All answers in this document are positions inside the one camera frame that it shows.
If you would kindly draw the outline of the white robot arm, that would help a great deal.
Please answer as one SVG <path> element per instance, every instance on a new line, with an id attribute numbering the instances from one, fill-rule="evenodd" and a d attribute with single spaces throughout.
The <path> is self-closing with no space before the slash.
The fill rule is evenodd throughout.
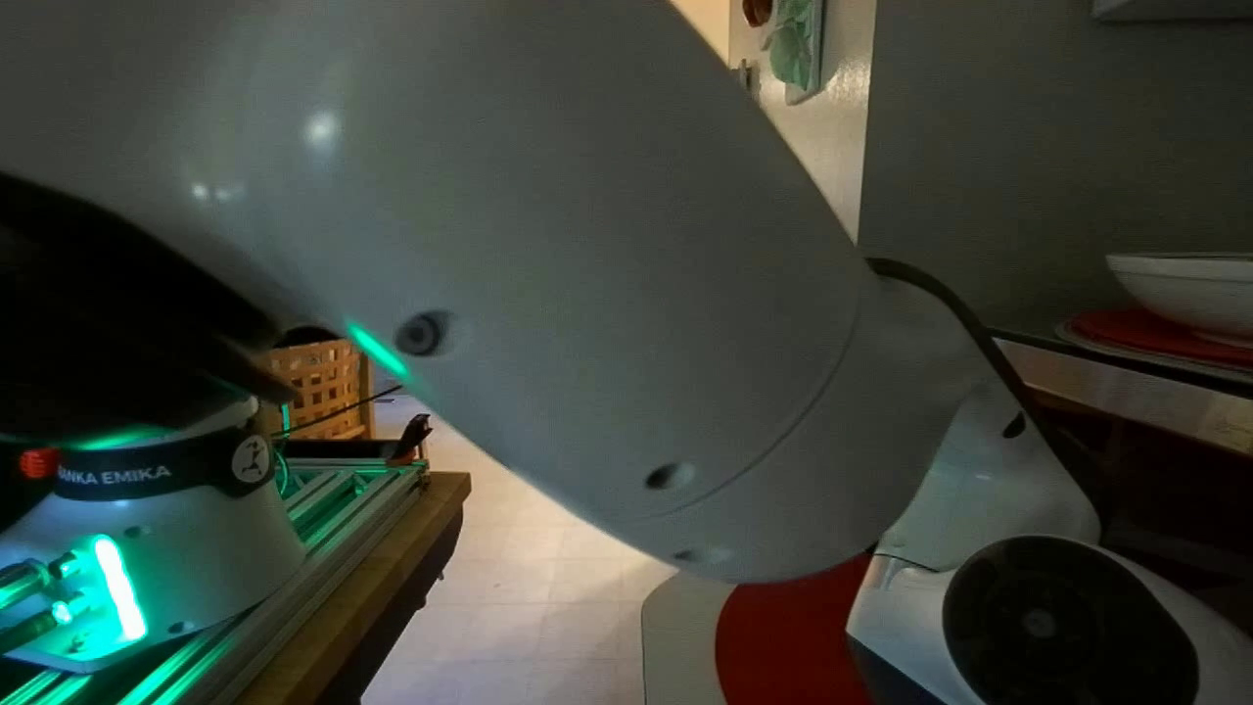
<path id="1" fill-rule="evenodd" d="M 668 0 L 0 0 L 16 657 L 103 669 L 300 563 L 261 408 L 323 324 L 719 584 L 685 705 L 1249 705 L 1112 553 L 968 306 L 856 249 Z"/>

